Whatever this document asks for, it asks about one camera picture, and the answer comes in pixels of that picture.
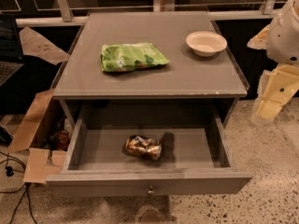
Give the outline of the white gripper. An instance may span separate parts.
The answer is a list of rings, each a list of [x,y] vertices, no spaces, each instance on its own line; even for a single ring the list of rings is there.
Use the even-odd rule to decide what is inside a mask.
[[[272,71],[264,70],[258,86],[260,98],[253,103],[251,122],[260,126],[271,124],[282,105],[287,104],[298,91],[298,65],[279,63]]]

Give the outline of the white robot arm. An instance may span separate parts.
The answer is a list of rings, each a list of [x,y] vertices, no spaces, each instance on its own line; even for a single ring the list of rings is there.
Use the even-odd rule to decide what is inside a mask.
[[[278,64],[272,71],[263,71],[252,108],[253,123],[269,124],[299,91],[299,0],[288,0],[247,46],[265,49]]]

